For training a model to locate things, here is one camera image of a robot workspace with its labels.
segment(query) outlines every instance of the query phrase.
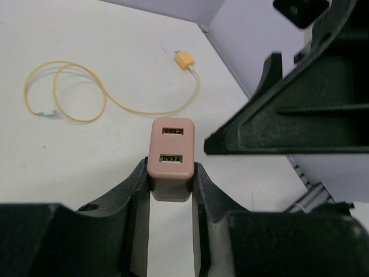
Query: white table surface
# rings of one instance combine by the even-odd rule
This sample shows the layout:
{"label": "white table surface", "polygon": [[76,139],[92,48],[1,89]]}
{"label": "white table surface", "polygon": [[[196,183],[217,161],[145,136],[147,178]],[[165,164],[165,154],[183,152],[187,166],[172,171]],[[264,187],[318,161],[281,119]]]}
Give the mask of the white table surface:
{"label": "white table surface", "polygon": [[[153,118],[110,101],[103,116],[86,125],[30,114],[22,86],[33,68],[55,59],[77,62],[94,70],[121,103],[168,110],[195,84],[173,61],[175,50],[189,51],[202,77],[198,97],[176,116],[194,121],[195,159],[212,180],[257,211],[280,211],[306,191],[285,157],[203,153],[204,138],[247,99],[194,23],[91,0],[1,0],[0,38],[0,202],[77,209],[120,183],[148,153]],[[52,75],[43,75],[29,92],[36,110],[53,106]],[[76,116],[91,116],[101,105],[88,78],[63,74],[58,91]],[[191,201],[152,201],[148,272],[194,275]]]}

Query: cable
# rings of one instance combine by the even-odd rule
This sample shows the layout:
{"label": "cable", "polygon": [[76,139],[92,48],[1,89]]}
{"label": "cable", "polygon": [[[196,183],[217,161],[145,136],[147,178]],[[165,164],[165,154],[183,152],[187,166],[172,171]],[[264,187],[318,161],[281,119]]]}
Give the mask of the cable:
{"label": "cable", "polygon": [[[55,115],[54,110],[51,111],[42,111],[42,112],[37,112],[35,110],[32,109],[32,107],[29,105],[28,102],[28,87],[29,87],[29,82],[31,80],[31,78],[35,75],[36,72],[38,72],[41,68],[47,66],[47,65],[51,65],[54,63],[65,63],[65,65],[63,65],[62,67],[60,67],[58,69],[58,71],[56,72],[54,79],[52,81],[52,97],[54,98],[55,104],[58,107],[59,111],[66,116],[67,118],[69,118],[70,120],[76,121],[76,122],[80,122],[80,123],[90,123],[93,122],[95,120],[97,120],[98,118],[100,118],[102,116],[102,114],[105,111],[106,108],[106,102],[107,102],[107,97],[110,98],[110,100],[112,100],[117,106],[119,106],[120,108],[129,111],[131,113],[135,113],[135,114],[145,114],[145,115],[168,115],[168,114],[173,114],[173,113],[177,113],[178,111],[183,110],[185,107],[187,107],[196,97],[196,95],[198,94],[199,88],[200,88],[200,83],[201,83],[201,79],[200,79],[200,75],[192,68],[192,66],[188,66],[186,69],[188,69],[190,71],[190,73],[192,75],[194,75],[197,79],[197,85],[196,88],[194,90],[194,92],[192,93],[192,95],[188,98],[188,100],[182,104],[180,107],[171,110],[171,111],[140,111],[140,110],[135,110],[133,108],[128,108],[122,104],[120,104],[106,89],[105,86],[103,85],[103,82],[101,81],[101,79],[90,69],[79,65],[77,63],[74,62],[68,62],[68,61],[51,61],[51,62],[46,62],[38,67],[36,67],[27,77],[27,79],[25,80],[24,83],[24,87],[23,87],[23,100],[24,100],[24,104],[27,108],[27,110],[34,114],[34,115],[45,115],[45,116],[51,116],[51,115]],[[93,118],[91,119],[79,119],[79,118],[75,118],[72,117],[71,115],[69,115],[60,105],[58,97],[57,97],[57,81],[58,81],[58,77],[60,75],[60,73],[62,72],[63,69],[69,67],[69,66],[76,66],[78,68],[84,69],[85,71],[87,71],[97,82],[97,84],[99,85],[99,87],[101,88],[102,94],[103,94],[103,106],[100,110],[100,112]]]}

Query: gray wall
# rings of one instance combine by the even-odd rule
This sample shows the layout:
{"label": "gray wall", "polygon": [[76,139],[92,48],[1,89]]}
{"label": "gray wall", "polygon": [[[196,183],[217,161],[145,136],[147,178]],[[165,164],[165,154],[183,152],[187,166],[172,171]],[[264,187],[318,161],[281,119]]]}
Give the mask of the gray wall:
{"label": "gray wall", "polygon": [[368,155],[298,155],[310,182],[322,182],[335,201],[369,202]]}
{"label": "gray wall", "polygon": [[264,60],[283,54],[284,74],[304,46],[303,31],[273,8],[273,0],[225,0],[210,23],[209,36],[249,95],[259,84]]}
{"label": "gray wall", "polygon": [[224,0],[103,0],[207,26]]}

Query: dual usb charger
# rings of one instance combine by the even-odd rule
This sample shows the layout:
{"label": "dual usb charger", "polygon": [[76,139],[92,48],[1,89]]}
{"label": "dual usb charger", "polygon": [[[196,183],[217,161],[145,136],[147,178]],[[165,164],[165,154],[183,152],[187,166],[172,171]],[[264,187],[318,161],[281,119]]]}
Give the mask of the dual usb charger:
{"label": "dual usb charger", "polygon": [[184,202],[192,192],[195,126],[187,118],[158,118],[151,131],[148,157],[150,189],[158,201]]}

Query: black plastic bracket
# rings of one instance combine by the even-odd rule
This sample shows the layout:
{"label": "black plastic bracket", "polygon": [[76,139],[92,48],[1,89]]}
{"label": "black plastic bracket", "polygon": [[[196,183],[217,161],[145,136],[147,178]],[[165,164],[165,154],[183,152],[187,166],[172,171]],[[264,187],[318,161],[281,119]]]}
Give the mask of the black plastic bracket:
{"label": "black plastic bracket", "polygon": [[301,29],[310,26],[326,9],[327,0],[275,0],[273,6]]}
{"label": "black plastic bracket", "polygon": [[[59,204],[0,205],[0,276],[146,277],[146,161],[77,212]],[[250,212],[195,164],[196,277],[369,276],[369,236],[347,204],[311,214]]]}
{"label": "black plastic bracket", "polygon": [[368,153],[368,12],[366,0],[333,1],[297,67],[278,78],[281,61],[269,57],[254,97],[205,140],[205,152]]}

